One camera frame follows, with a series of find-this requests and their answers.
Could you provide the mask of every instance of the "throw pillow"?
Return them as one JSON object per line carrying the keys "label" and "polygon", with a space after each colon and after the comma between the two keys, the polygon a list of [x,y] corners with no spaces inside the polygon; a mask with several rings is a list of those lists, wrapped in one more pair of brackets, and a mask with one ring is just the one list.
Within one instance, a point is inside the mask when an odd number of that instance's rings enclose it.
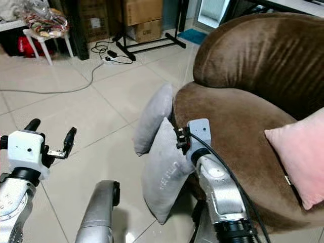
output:
{"label": "throw pillow", "polygon": [[134,134],[134,150],[138,156],[148,153],[164,117],[172,112],[173,88],[163,85],[150,99],[141,114]]}
{"label": "throw pillow", "polygon": [[282,128],[264,131],[306,210],[324,200],[324,108]]}
{"label": "throw pillow", "polygon": [[178,194],[194,171],[181,149],[172,124],[164,118],[142,174],[144,199],[160,224],[164,224]]}

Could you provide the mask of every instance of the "gray cable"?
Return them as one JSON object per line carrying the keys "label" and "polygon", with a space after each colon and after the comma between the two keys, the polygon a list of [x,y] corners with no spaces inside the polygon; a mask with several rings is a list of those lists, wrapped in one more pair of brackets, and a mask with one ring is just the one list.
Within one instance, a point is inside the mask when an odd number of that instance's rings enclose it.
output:
{"label": "gray cable", "polygon": [[92,83],[93,83],[93,73],[94,71],[101,67],[104,64],[104,62],[100,63],[98,66],[96,66],[92,71],[91,71],[91,80],[90,83],[88,83],[86,86],[79,88],[79,89],[75,89],[75,90],[69,90],[69,91],[56,91],[56,92],[38,92],[38,91],[32,91],[32,90],[9,90],[9,89],[3,89],[0,91],[4,91],[4,92],[23,92],[23,93],[32,93],[32,94],[41,94],[41,95],[50,95],[50,94],[66,94],[66,93],[73,93],[73,92],[77,92],[77,91],[81,91],[84,90],[86,88],[88,88]]}

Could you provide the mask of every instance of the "gray pillow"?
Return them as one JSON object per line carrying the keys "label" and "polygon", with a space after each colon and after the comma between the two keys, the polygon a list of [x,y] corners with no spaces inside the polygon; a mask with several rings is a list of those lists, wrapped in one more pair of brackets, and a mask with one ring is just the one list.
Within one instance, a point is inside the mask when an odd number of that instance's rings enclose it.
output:
{"label": "gray pillow", "polygon": [[160,224],[167,220],[183,184],[194,171],[176,144],[173,126],[164,118],[142,173],[144,199]]}
{"label": "gray pillow", "polygon": [[144,108],[134,134],[134,150],[138,156],[149,152],[163,118],[171,116],[172,99],[172,85],[165,84]]}

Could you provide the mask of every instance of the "red bag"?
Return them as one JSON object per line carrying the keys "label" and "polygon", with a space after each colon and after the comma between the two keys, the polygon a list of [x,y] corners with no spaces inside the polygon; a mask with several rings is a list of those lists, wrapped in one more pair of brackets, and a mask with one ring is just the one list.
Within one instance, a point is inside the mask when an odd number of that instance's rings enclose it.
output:
{"label": "red bag", "polygon": [[[43,49],[40,45],[40,43],[33,39],[34,45],[36,47],[36,50],[40,56],[44,56]],[[21,36],[18,38],[18,49],[20,53],[23,53],[25,57],[35,57],[34,50],[32,49],[31,45],[29,44],[29,41],[27,37]],[[53,50],[48,50],[50,55],[54,53]]]}

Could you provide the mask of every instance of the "tile floor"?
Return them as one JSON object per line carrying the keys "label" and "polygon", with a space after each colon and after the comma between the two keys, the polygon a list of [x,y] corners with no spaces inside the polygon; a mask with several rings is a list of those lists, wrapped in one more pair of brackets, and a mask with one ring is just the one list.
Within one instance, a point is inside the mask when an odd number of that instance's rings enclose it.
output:
{"label": "tile floor", "polygon": [[[24,227],[24,242],[73,243],[95,184],[121,183],[120,205],[113,212],[116,243],[188,242],[193,232],[193,203],[181,198],[164,226],[157,223],[142,198],[145,156],[133,152],[134,126],[152,94],[163,84],[175,90],[192,81],[198,46],[172,46],[137,55],[131,65],[103,65],[88,89],[72,94],[0,93],[0,134],[22,129],[40,118],[47,144],[61,148],[71,126],[78,128],[70,158],[51,167],[50,178],[37,188],[34,209]],[[117,51],[114,44],[111,49]],[[40,60],[8,57],[0,50],[0,89],[71,90],[91,80],[100,63],[96,54],[80,61],[57,56],[54,66]],[[0,170],[8,171],[6,152]],[[323,228],[272,236],[273,242],[324,243]]]}

